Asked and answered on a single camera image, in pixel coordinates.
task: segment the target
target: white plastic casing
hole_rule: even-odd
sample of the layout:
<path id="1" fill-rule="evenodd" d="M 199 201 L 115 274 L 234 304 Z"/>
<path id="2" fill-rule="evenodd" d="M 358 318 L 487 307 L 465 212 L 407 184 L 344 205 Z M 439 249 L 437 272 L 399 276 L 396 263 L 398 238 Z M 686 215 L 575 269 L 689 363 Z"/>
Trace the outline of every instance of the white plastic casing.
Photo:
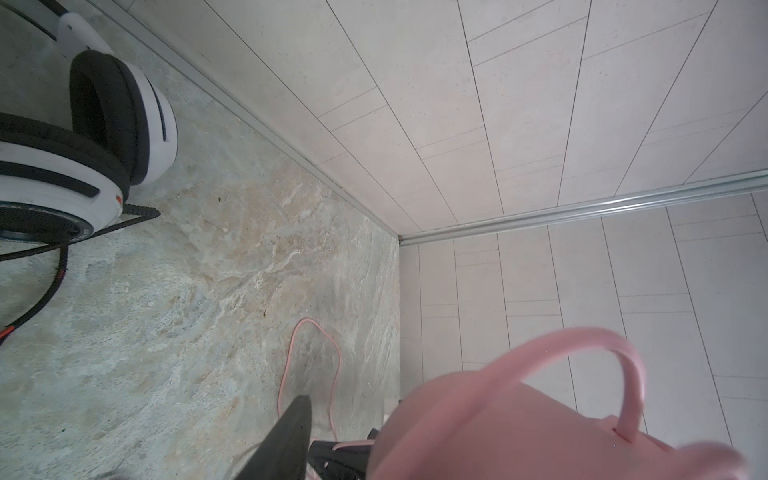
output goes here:
<path id="1" fill-rule="evenodd" d="M 0 141 L 3 161 L 54 171 L 99 189 L 89 198 L 57 185 L 0 175 L 0 201 L 30 204 L 59 210 L 87 221 L 98 232 L 115 222 L 123 211 L 123 193 L 104 175 L 69 158 L 36 148 Z"/>
<path id="2" fill-rule="evenodd" d="M 176 118 L 163 92 L 154 88 L 141 70 L 127 62 L 124 63 L 136 79 L 141 92 L 141 100 L 144 102 L 144 110 L 147 112 L 149 165 L 147 166 L 147 176 L 139 183 L 139 185 L 145 185 L 157 180 L 174 164 L 179 146 Z M 165 139 L 163 139 L 163 124 L 165 125 Z"/>
<path id="3" fill-rule="evenodd" d="M 101 35 L 84 18 L 72 12 L 67 12 L 58 19 L 56 45 L 69 61 L 72 61 L 81 51 L 86 50 L 112 55 L 112 49 Z"/>

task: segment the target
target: pink handle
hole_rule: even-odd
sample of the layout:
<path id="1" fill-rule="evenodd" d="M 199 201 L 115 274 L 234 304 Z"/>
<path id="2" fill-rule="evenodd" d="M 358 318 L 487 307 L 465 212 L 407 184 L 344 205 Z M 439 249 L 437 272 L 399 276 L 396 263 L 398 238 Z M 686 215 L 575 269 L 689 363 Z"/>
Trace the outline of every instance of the pink handle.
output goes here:
<path id="1" fill-rule="evenodd" d="M 477 372 L 426 413 L 392 448 L 373 480 L 409 478 L 444 439 L 454 435 L 503 389 L 577 350 L 602 348 L 616 354 L 624 372 L 624 404 L 616 433 L 632 442 L 640 427 L 645 396 L 645 369 L 637 350 L 610 330 L 577 327 L 540 336 Z"/>

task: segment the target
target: pink watering can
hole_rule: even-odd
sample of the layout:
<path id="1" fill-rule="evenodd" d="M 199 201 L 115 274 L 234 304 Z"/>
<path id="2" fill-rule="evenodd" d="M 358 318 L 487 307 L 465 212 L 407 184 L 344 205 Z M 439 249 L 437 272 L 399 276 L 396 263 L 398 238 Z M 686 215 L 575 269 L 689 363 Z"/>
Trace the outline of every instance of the pink watering can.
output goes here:
<path id="1" fill-rule="evenodd" d="M 624 373 L 617 417 L 588 419 L 521 381 L 583 349 L 613 352 Z M 376 436 L 368 480 L 746 479 L 731 447 L 673 449 L 639 432 L 645 371 L 637 350 L 606 329 L 534 339 L 477 372 L 444 375 L 406 397 Z"/>

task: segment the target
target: white tiled wall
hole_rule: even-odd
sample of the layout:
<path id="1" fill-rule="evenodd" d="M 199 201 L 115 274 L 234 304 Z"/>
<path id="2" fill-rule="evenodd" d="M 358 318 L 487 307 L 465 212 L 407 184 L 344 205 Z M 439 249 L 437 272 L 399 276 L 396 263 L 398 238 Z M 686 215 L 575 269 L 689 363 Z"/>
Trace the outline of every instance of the white tiled wall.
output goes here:
<path id="1" fill-rule="evenodd" d="M 765 0 L 118 1 L 398 234 L 768 167 Z"/>
<path id="2" fill-rule="evenodd" d="M 404 247 L 402 394 L 564 326 L 603 326 L 643 356 L 644 430 L 733 443 L 765 478 L 767 221 L 762 192 Z M 526 382 L 587 416 L 621 404 L 607 353 Z"/>

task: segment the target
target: black cable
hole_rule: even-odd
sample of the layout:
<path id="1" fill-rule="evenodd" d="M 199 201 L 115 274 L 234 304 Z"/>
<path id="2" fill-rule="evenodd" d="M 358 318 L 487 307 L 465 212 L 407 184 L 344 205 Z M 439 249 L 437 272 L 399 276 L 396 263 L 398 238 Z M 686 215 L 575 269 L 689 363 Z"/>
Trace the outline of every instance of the black cable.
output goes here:
<path id="1" fill-rule="evenodd" d="M 61 3 L 56 2 L 56 0 L 40 0 L 40 3 L 51 12 L 54 12 L 57 17 L 61 17 L 63 14 L 67 13 L 67 9 L 64 8 Z"/>
<path id="2" fill-rule="evenodd" d="M 42 310 L 42 308 L 46 306 L 48 302 L 51 301 L 51 298 L 53 298 L 54 294 L 56 293 L 56 290 L 58 290 L 58 288 L 61 286 L 61 281 L 64 279 L 64 275 L 67 272 L 67 257 L 69 254 L 70 245 L 74 243 L 80 243 L 94 237 L 99 237 L 100 235 L 104 235 L 105 233 L 114 232 L 115 230 L 129 227 L 130 225 L 135 225 L 136 223 L 141 223 L 147 220 L 151 220 L 153 218 L 157 218 L 160 216 L 160 211 L 152 207 L 142 207 L 141 205 L 125 204 L 123 205 L 123 214 L 141 215 L 141 216 L 136 218 L 131 218 L 130 220 L 126 220 L 125 222 L 117 223 L 116 225 L 112 225 L 111 227 L 102 228 L 101 230 L 94 233 L 90 237 L 85 238 L 83 240 L 79 240 L 77 242 L 61 243 L 59 245 L 44 245 L 43 247 L 31 248 L 27 250 L 21 250 L 18 252 L 6 253 L 5 255 L 0 255 L 0 262 L 4 262 L 6 260 L 30 257 L 32 255 L 37 255 L 38 253 L 56 250 L 57 248 L 59 249 L 58 267 L 56 269 L 56 276 L 54 276 L 51 286 L 48 288 L 48 290 L 45 291 L 45 294 L 43 295 L 43 297 L 40 300 L 38 300 L 38 302 L 35 305 L 33 305 L 31 309 L 27 310 L 26 313 L 24 313 L 22 316 L 20 316 L 13 322 L 10 322 L 7 326 L 5 326 L 3 330 L 0 330 L 0 345 L 2 345 L 5 339 L 8 338 L 8 335 L 10 335 L 18 327 L 24 325 L 27 322 L 27 320 L 37 315 L 37 313 L 40 310 Z"/>
<path id="3" fill-rule="evenodd" d="M 45 291 L 45 294 L 43 294 L 42 298 L 38 300 L 38 302 L 35 305 L 33 305 L 31 309 L 27 310 L 26 313 L 24 313 L 22 316 L 20 316 L 13 322 L 10 322 L 8 325 L 5 326 L 5 328 L 2 331 L 0 331 L 0 345 L 2 345 L 5 339 L 8 338 L 8 335 L 10 335 L 18 327 L 24 325 L 27 322 L 27 320 L 37 315 L 37 313 L 40 310 L 42 310 L 44 306 L 48 305 L 48 302 L 51 301 L 51 298 L 53 298 L 54 294 L 56 293 L 56 290 L 58 290 L 58 288 L 61 286 L 61 281 L 64 279 L 64 275 L 67 273 L 68 253 L 69 253 L 69 246 L 64 245 L 62 247 L 59 247 L 58 266 L 56 267 L 56 276 L 53 277 L 53 282 L 51 283 L 51 286 L 48 288 L 48 290 Z"/>
<path id="4" fill-rule="evenodd" d="M 119 230 L 125 227 L 130 227 L 131 225 L 135 225 L 136 223 L 141 223 L 147 220 L 152 220 L 153 218 L 157 218 L 160 216 L 160 211 L 152 207 L 142 207 L 141 205 L 125 204 L 123 206 L 123 214 L 141 215 L 141 217 L 131 218 L 130 220 L 126 220 L 125 222 L 120 222 L 110 227 L 102 228 L 101 230 L 94 233 L 90 237 L 84 238 L 83 240 L 78 240 L 76 242 L 43 245 L 42 247 L 30 248 L 27 250 L 19 250 L 18 252 L 5 253 L 3 255 L 0 255 L 0 262 L 5 262 L 6 260 L 15 260 L 17 258 L 30 257 L 32 255 L 37 255 L 38 253 L 50 252 L 51 250 L 56 250 L 57 248 L 66 247 L 67 245 L 74 245 L 75 243 L 85 242 L 86 240 L 99 237 L 101 235 L 104 235 L 105 233 L 114 232 L 115 230 Z"/>
<path id="5" fill-rule="evenodd" d="M 0 5 L 2 5 L 2 6 L 4 6 L 4 7 L 6 7 L 6 8 L 7 8 L 7 9 L 8 9 L 10 12 L 13 12 L 13 13 L 15 13 L 16 15 L 18 15 L 18 16 L 19 16 L 19 17 L 21 17 L 21 18 L 23 18 L 23 19 L 24 19 L 24 20 L 26 20 L 27 22 L 29 22 L 29 23 L 33 24 L 35 27 L 37 27 L 37 28 L 38 28 L 38 30 L 42 31 L 42 32 L 43 32 L 43 33 L 45 33 L 47 36 L 51 37 L 51 39 L 53 39 L 53 41 L 56 41 L 56 37 L 55 37 L 55 36 L 54 36 L 54 35 L 53 35 L 51 32 L 49 32 L 48 30 L 46 30 L 45 28 L 43 28 L 43 26 L 42 26 L 42 25 L 40 25 L 39 23 L 37 23 L 37 22 L 36 22 L 36 21 L 35 21 L 33 18 L 31 18 L 29 15 L 27 15 L 27 14 L 25 14 L 24 12 L 22 12 L 22 11 L 20 11 L 20 10 L 16 9 L 15 7 L 12 7 L 12 6 L 8 5 L 8 4 L 7 4 L 7 3 L 5 3 L 5 2 L 0 2 Z"/>

